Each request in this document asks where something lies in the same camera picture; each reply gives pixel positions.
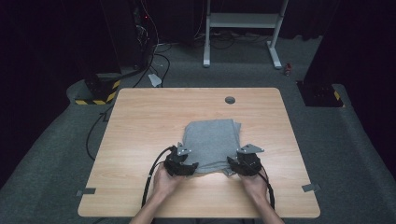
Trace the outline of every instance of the metal frame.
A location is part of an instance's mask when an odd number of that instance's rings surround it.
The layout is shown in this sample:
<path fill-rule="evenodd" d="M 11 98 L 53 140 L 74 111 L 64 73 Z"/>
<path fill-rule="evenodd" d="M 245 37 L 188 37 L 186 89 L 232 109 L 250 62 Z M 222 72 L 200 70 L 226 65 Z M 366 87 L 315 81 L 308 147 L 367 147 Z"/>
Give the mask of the metal frame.
<path fill-rule="evenodd" d="M 267 41 L 267 47 L 276 69 L 282 68 L 277 56 L 275 45 L 280 27 L 285 17 L 289 0 L 284 0 L 278 14 L 247 14 L 247 13 L 211 13 L 210 3 L 207 0 L 204 67 L 210 66 L 210 28 L 211 27 L 239 27 L 239 28 L 273 28 L 273 38 Z"/>

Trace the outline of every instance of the yellow and black striped tape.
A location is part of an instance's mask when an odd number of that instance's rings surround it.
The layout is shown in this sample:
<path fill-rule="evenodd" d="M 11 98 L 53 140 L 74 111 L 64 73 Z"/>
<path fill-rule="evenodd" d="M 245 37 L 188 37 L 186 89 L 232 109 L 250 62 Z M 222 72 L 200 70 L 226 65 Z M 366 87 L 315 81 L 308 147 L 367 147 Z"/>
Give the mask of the yellow and black striped tape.
<path fill-rule="evenodd" d="M 341 106 L 341 107 L 345 107 L 343 101 L 341 100 L 341 96 L 337 91 L 334 91 L 334 96 L 335 99 L 337 100 L 337 103 Z"/>
<path fill-rule="evenodd" d="M 120 80 L 116 81 L 113 84 L 111 92 L 107 96 L 106 99 L 76 99 L 75 102 L 77 105 L 107 105 L 110 104 L 117 93 L 117 88 L 120 85 Z"/>

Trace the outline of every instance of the gray cloth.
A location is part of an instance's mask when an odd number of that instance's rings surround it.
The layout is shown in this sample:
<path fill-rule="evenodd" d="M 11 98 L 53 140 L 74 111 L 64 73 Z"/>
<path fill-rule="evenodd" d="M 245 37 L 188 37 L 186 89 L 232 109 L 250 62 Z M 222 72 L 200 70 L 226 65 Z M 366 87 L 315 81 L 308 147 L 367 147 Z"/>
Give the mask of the gray cloth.
<path fill-rule="evenodd" d="M 191 150 L 185 164 L 199 162 L 196 173 L 223 170 L 229 173 L 227 157 L 235 157 L 240 148 L 241 124 L 233 119 L 193 121 L 185 129 L 183 145 Z"/>

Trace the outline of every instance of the dark background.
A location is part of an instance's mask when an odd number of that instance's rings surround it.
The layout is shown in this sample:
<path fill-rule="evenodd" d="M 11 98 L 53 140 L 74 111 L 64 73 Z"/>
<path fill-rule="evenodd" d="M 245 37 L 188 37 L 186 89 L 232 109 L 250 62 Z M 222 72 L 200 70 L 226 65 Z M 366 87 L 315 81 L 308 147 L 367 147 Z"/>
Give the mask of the dark background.
<path fill-rule="evenodd" d="M 174 38 L 175 41 L 179 36 L 189 42 L 191 34 L 198 29 L 203 1 L 154 2 L 148 8 L 153 12 L 152 17 L 168 18 L 157 23 L 160 36 L 170 40 Z M 273 12 L 280 7 L 278 1 L 264 2 L 251 0 L 251 3 L 244 1 L 241 5 L 240 1 L 227 0 L 222 5 L 222 1 L 213 1 L 212 8 L 224 12 Z M 323 73 L 316 74 L 317 81 L 326 79 L 346 86 L 364 130 L 395 175 L 393 161 L 396 156 L 392 140 L 396 139 L 393 131 L 396 126 L 396 89 L 393 87 L 396 76 L 396 7 L 391 0 L 341 1 L 332 20 L 337 4 L 337 0 L 290 1 L 280 37 L 302 35 L 308 40 L 325 35 L 319 48 L 332 51 L 313 61 L 312 66 L 326 62 Z M 175 6 L 179 10 L 172 12 Z M 66 8 L 82 13 L 78 14 L 84 18 L 81 22 L 91 27 L 85 30 L 88 33 L 67 26 L 70 17 L 65 14 Z M 158 9 L 169 10 L 169 13 L 160 13 Z M 188 19 L 180 27 L 177 22 L 180 23 L 181 18 Z M 93 46 L 103 45 L 94 53 L 95 57 L 89 50 L 84 52 L 94 69 L 112 70 L 115 60 L 98 0 L 2 2 L 0 30 L 4 102 L 1 109 L 0 184 L 3 186 L 37 137 L 69 105 L 65 94 L 67 88 L 83 79 L 69 52 L 70 35 L 78 34 L 81 40 Z"/>

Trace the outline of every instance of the cable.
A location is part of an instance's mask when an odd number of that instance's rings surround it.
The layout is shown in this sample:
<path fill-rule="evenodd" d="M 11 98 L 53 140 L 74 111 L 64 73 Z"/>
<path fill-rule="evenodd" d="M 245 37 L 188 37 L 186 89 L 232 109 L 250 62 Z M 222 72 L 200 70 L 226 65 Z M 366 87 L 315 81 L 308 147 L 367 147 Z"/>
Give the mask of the cable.
<path fill-rule="evenodd" d="M 111 108 L 113 108 L 113 106 L 114 105 L 112 105 L 111 107 L 109 107 L 104 113 L 100 113 L 100 117 L 96 120 L 96 122 L 91 126 L 91 129 L 90 129 L 90 131 L 88 132 L 88 135 L 87 135 L 87 139 L 85 140 L 85 149 L 87 150 L 87 154 L 88 154 L 88 156 L 91 158 L 91 160 L 93 160 L 93 161 L 95 161 L 95 158 L 93 157 L 93 155 L 91 154 L 91 152 L 90 152 L 90 149 L 88 148 L 88 143 L 89 143 L 89 141 L 90 141 L 90 137 L 91 137 L 91 133 L 92 133 L 92 131 L 93 131 L 93 128 L 96 126 L 96 124 L 99 122 L 99 120 L 101 119 L 101 118 L 103 118 L 103 122 L 105 122 L 105 121 L 108 121 L 108 120 L 106 120 L 106 115 L 107 115 L 107 112 L 111 109 Z"/>
<path fill-rule="evenodd" d="M 253 169 L 253 167 L 251 167 L 246 161 L 242 161 L 250 170 L 252 171 L 256 171 L 255 169 Z M 267 184 L 267 188 L 268 188 L 268 192 L 270 194 L 270 204 L 271 207 L 275 210 L 275 196 L 274 196 L 274 189 L 272 188 L 272 186 L 270 185 L 269 182 L 269 177 L 267 172 L 265 171 L 264 167 L 262 166 L 262 170 L 264 171 L 265 175 L 267 176 L 266 178 L 260 174 L 260 172 L 258 172 L 257 174 L 264 180 L 264 182 Z"/>
<path fill-rule="evenodd" d="M 117 77 L 101 77 L 100 79 L 103 80 L 103 81 L 118 81 L 118 80 L 121 80 L 121 79 L 124 79 L 124 78 L 127 78 L 127 77 L 132 77 L 132 76 L 138 75 L 144 69 L 146 69 L 146 67 L 143 67 L 143 68 L 141 68 L 139 70 L 136 70 L 136 71 L 133 71 L 133 72 L 121 75 L 121 76 L 117 76 Z"/>
<path fill-rule="evenodd" d="M 212 42 L 210 43 L 210 46 L 211 46 L 212 48 L 214 48 L 214 49 L 228 49 L 228 48 L 230 48 L 234 43 L 235 43 L 235 39 L 232 38 L 231 44 L 230 44 L 229 46 L 227 46 L 227 47 L 219 48 L 219 47 L 216 47 L 215 45 L 213 45 Z"/>
<path fill-rule="evenodd" d="M 161 50 L 161 51 L 156 51 L 157 53 L 164 53 L 164 52 L 168 51 L 169 49 L 171 49 L 172 46 L 173 46 L 173 44 L 160 44 L 159 46 L 162 46 L 162 45 L 168 45 L 169 48 L 168 48 L 168 49 Z"/>
<path fill-rule="evenodd" d="M 161 158 L 161 156 L 163 155 L 163 153 L 165 153 L 167 150 L 170 150 L 171 148 L 168 147 L 166 149 L 164 149 L 160 155 L 157 157 L 157 159 L 155 160 L 155 162 L 152 164 L 151 169 L 149 170 L 148 173 L 148 180 L 146 181 L 146 186 L 145 186 L 145 191 L 143 193 L 143 198 L 142 198 L 142 207 L 145 205 L 146 203 L 146 199 L 148 197 L 148 193 L 149 193 L 149 182 L 151 181 L 152 178 L 152 174 L 154 173 L 154 169 L 155 167 L 160 164 L 160 162 L 157 164 L 157 161 Z"/>
<path fill-rule="evenodd" d="M 224 7 L 224 0 L 221 2 L 220 12 L 222 12 L 223 7 Z"/>
<path fill-rule="evenodd" d="M 242 43 L 260 43 L 260 42 L 262 42 L 262 41 L 266 41 L 269 37 L 270 37 L 270 35 L 268 35 L 267 37 L 265 37 L 264 39 L 262 39 L 262 40 L 258 40 L 258 39 L 260 39 L 260 37 L 262 37 L 262 35 L 257 35 L 256 37 L 254 37 L 254 39 L 252 39 L 252 40 L 243 40 L 243 39 L 238 39 L 239 37 L 243 37 L 242 35 L 241 36 L 238 36 L 238 37 L 236 37 L 235 38 L 235 40 L 236 40 L 236 42 L 242 42 Z"/>
<path fill-rule="evenodd" d="M 151 18 L 151 16 L 149 15 L 149 12 L 148 12 L 148 10 L 147 10 L 147 7 L 146 7 L 145 4 L 143 3 L 143 0 L 140 0 L 140 3 L 142 4 L 143 10 L 145 10 L 145 12 L 146 12 L 146 15 L 147 15 L 148 18 L 151 20 L 151 23 L 152 23 L 152 25 L 153 25 L 153 27 L 154 27 L 154 30 L 155 30 L 155 34 L 156 34 L 156 36 L 157 36 L 157 45 L 155 46 L 155 49 L 154 49 L 154 53 L 155 53 L 155 51 L 157 51 L 158 45 L 160 44 L 160 38 L 158 37 L 157 26 L 155 25 L 154 20 L 153 20 L 153 19 Z"/>
<path fill-rule="evenodd" d="M 96 221 L 94 221 L 92 224 L 97 224 L 105 219 L 106 219 L 106 217 L 101 217 L 101 218 L 97 219 Z"/>
<path fill-rule="evenodd" d="M 202 21 L 204 20 L 204 13 L 205 13 L 205 0 L 202 0 L 202 14 L 201 14 L 201 21 L 199 22 L 199 27 L 197 32 L 194 35 L 194 38 L 199 34 L 199 31 L 201 30 L 202 26 Z"/>
<path fill-rule="evenodd" d="M 161 54 L 157 54 L 157 53 L 156 53 L 156 54 L 154 54 L 154 55 L 163 57 L 163 58 L 165 58 L 166 61 L 168 61 L 168 66 L 166 67 L 166 71 L 165 71 L 165 73 L 163 74 L 163 78 L 161 78 L 161 87 L 163 88 L 163 80 L 165 79 L 166 74 L 168 74 L 169 67 L 171 66 L 171 62 L 169 61 L 168 58 L 166 58 L 165 56 L 163 56 L 163 55 L 161 55 Z"/>
<path fill-rule="evenodd" d="M 157 69 L 155 69 L 153 66 L 150 66 L 150 67 L 149 67 L 149 71 L 150 71 L 150 73 L 158 74 Z"/>
<path fill-rule="evenodd" d="M 147 73 L 147 71 L 148 71 L 149 68 L 151 67 L 152 60 L 153 60 L 153 59 L 154 59 L 154 56 L 152 55 L 152 56 L 151 56 L 151 60 L 150 60 L 150 62 L 149 62 L 149 64 L 148 64 L 148 66 L 147 66 L 145 72 L 142 74 L 142 76 L 139 78 L 139 80 L 137 80 L 137 82 L 132 86 L 132 88 L 135 88 L 135 87 L 140 83 L 140 81 L 142 80 L 143 76 Z"/>

